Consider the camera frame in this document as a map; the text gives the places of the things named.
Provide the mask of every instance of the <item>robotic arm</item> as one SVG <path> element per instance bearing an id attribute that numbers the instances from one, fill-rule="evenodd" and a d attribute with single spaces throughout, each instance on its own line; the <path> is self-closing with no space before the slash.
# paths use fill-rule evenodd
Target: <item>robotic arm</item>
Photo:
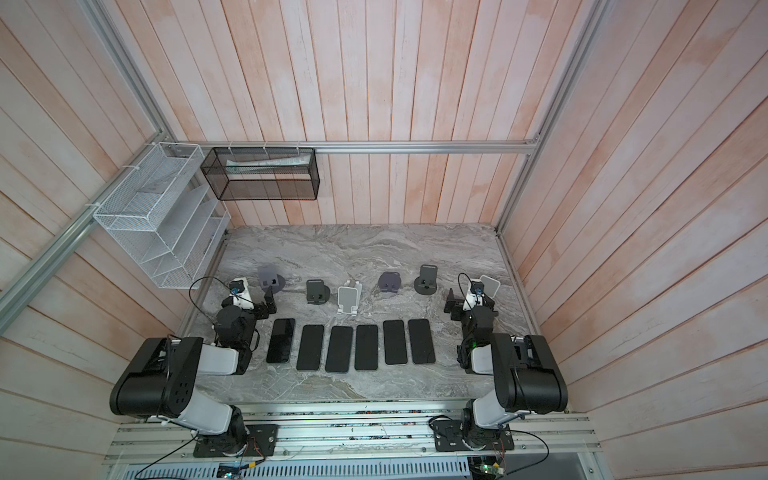
<path id="1" fill-rule="evenodd" d="M 146 339 L 112 389 L 110 409 L 196 430 L 222 455 L 240 455 L 248 440 L 240 409 L 195 387 L 198 373 L 231 375 L 237 361 L 236 350 L 206 345 L 200 337 Z"/>
<path id="2" fill-rule="evenodd" d="M 533 412 L 562 412 L 568 404 L 565 381 L 543 336 L 493 332 L 498 312 L 485 284 L 492 284 L 495 294 L 498 282 L 487 276 L 481 280 L 470 280 L 464 299 L 456 299 L 449 290 L 444 311 L 462 324 L 462 342 L 456 347 L 458 363 L 467 373 L 493 375 L 494 389 L 468 402 L 461 422 L 430 422 L 438 450 L 465 449 L 462 445 L 490 449 L 489 445 L 501 441 L 499 430 L 510 421 Z M 440 437 L 448 441 L 440 442 Z"/>
<path id="3" fill-rule="evenodd" d="M 272 287 L 259 303 L 252 301 L 244 277 L 234 279 L 228 288 L 230 295 L 214 321 L 213 345 L 200 337 L 144 341 L 112 389 L 109 403 L 115 415 L 155 418 L 194 430 L 203 439 L 205 456 L 245 452 L 250 433 L 242 412 L 200 392 L 195 380 L 197 374 L 244 374 L 253 355 L 253 334 L 259 335 L 256 321 L 268 318 L 277 308 Z M 267 446 L 262 444 L 265 452 L 270 450 Z"/>

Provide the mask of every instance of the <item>aluminum rail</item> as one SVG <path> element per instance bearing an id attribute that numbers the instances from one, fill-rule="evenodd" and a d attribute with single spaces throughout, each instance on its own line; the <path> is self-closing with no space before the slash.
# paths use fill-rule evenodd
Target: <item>aluminum rail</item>
<path id="1" fill-rule="evenodd" d="M 165 137 L 162 132 L 156 134 L 149 144 L 145 144 L 134 156 L 131 165 L 137 164 L 153 147 L 152 143 Z M 58 269 L 69 259 L 69 256 L 91 234 L 97 223 L 94 212 L 109 194 L 131 172 L 123 167 L 101 191 L 85 204 L 80 213 L 59 233 L 46 248 L 37 255 L 27 268 L 20 272 L 0 295 L 0 335 L 16 320 L 16 317 L 35 298 L 45 284 L 53 277 Z"/>
<path id="2" fill-rule="evenodd" d="M 493 455 L 493 452 L 437 452 L 427 421 L 435 415 L 461 418 L 467 399 L 241 404 L 247 425 L 279 426 L 272 462 L 293 459 L 398 458 Z M 528 415 L 511 428 L 542 437 L 551 452 L 600 452 L 600 442 L 583 413 Z M 524 433 L 511 434 L 517 448 L 510 455 L 544 452 L 544 445 Z M 190 430 L 160 422 L 122 424 L 104 464 L 140 464 L 157 460 L 189 440 Z M 209 462 L 192 458 L 194 445 L 163 462 Z"/>
<path id="3" fill-rule="evenodd" d="M 554 96 L 552 105 L 550 105 L 547 110 L 541 130 L 536 136 L 536 139 L 538 140 L 536 149 L 525 159 L 525 164 L 520 171 L 515 186 L 512 188 L 512 193 L 504 205 L 501 219 L 496 226 L 498 232 L 503 232 L 507 227 L 512 212 L 520 201 L 523 189 L 525 188 L 528 179 L 531 177 L 531 172 L 549 140 L 552 128 L 557 123 L 565 104 L 568 103 L 568 99 L 573 94 L 574 87 L 581 76 L 581 72 L 584 70 L 589 54 L 594 48 L 594 41 L 598 36 L 600 26 L 602 25 L 603 20 L 607 17 L 608 12 L 611 10 L 613 3 L 614 0 L 598 0 L 592 6 L 587 24 L 584 26 L 584 30 L 579 37 L 576 50 L 574 51 L 573 56 L 571 56 L 571 60 L 568 62 L 568 68 L 558 86 L 557 94 Z"/>
<path id="4" fill-rule="evenodd" d="M 203 142 L 212 147 L 314 148 L 317 154 L 532 154 L 536 141 L 233 141 Z"/>

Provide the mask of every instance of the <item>pink wood paneling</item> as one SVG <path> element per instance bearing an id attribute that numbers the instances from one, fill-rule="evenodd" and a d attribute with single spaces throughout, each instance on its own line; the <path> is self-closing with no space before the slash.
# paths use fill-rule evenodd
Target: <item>pink wood paneling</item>
<path id="1" fill-rule="evenodd" d="M 152 31 L 141 4 L 132 7 L 144 15 L 137 31 Z M 141 40 L 144 47 L 158 45 L 156 36 Z M 128 48 L 141 50 L 135 41 Z M 148 83 L 162 93 L 154 77 Z M 187 101 L 177 93 L 174 101 Z M 158 104 L 173 112 L 164 94 Z M 192 115 L 174 120 L 180 131 L 182 124 L 190 131 L 197 124 Z M 239 119 L 234 125 L 241 126 Z M 3 2 L 0 288 L 8 288 L 154 134 L 78 2 Z M 55 458 L 62 471 L 95 475 L 122 421 L 108 407 L 113 382 L 145 338 L 179 328 L 186 308 L 181 293 L 155 287 L 103 231 L 86 239 L 0 339 L 6 471 L 27 469 L 33 448 Z"/>
<path id="2" fill-rule="evenodd" d="M 177 135 L 189 141 L 522 140 L 538 129 L 558 83 L 550 77 L 562 75 L 591 7 L 106 2 Z M 489 223 L 515 165 L 499 155 L 320 156 L 317 201 L 239 202 L 237 222 Z"/>
<path id="3" fill-rule="evenodd" d="M 764 476 L 767 22 L 616 4 L 502 233 L 616 478 Z"/>

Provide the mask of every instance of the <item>gray marble surface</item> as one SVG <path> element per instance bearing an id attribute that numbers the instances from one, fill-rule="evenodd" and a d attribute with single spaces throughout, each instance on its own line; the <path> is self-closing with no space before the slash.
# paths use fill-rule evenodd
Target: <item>gray marble surface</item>
<path id="1" fill-rule="evenodd" d="M 502 282 L 495 297 L 500 312 L 494 330 L 526 334 L 528 327 L 520 303 L 498 250 L 494 230 L 487 225 L 326 225 L 295 227 L 241 227 L 232 232 L 217 276 L 224 282 L 246 276 L 254 301 L 261 301 L 259 265 L 273 263 L 286 278 L 286 288 L 275 295 L 277 314 L 259 320 L 261 342 L 242 376 L 201 376 L 198 386 L 223 402 L 300 402 L 344 399 L 447 399 L 475 398 L 492 388 L 492 377 L 469 375 L 456 362 L 461 326 L 442 312 L 449 288 L 457 295 L 456 277 L 488 275 Z M 413 289 L 413 280 L 423 263 L 439 268 L 438 291 L 423 296 Z M 397 294 L 382 293 L 379 275 L 400 272 L 402 287 Z M 319 278 L 330 286 L 331 300 L 322 305 L 306 303 L 306 281 Z M 358 316 L 337 313 L 336 289 L 346 280 L 362 283 Z M 211 316 L 220 308 L 226 289 L 218 282 L 202 305 Z M 266 350 L 276 318 L 296 319 L 296 334 L 290 361 L 265 363 Z M 409 319 L 429 319 L 437 362 L 389 366 L 384 363 L 382 322 L 403 319 L 409 343 Z M 299 372 L 296 358 L 304 325 L 326 327 L 320 370 Z M 330 330 L 335 325 L 379 325 L 379 368 L 354 369 L 354 341 L 348 373 L 325 372 Z M 190 335 L 213 340 L 210 322 L 198 314 Z"/>

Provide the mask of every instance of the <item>phone screen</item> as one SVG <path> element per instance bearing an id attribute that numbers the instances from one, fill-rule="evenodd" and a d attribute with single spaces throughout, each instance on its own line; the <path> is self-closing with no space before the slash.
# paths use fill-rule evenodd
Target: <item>phone screen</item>
<path id="1" fill-rule="evenodd" d="M 294 319 L 277 319 L 272 326 L 270 348 L 266 351 L 267 363 L 285 363 L 290 358 L 290 347 L 293 344 Z"/>

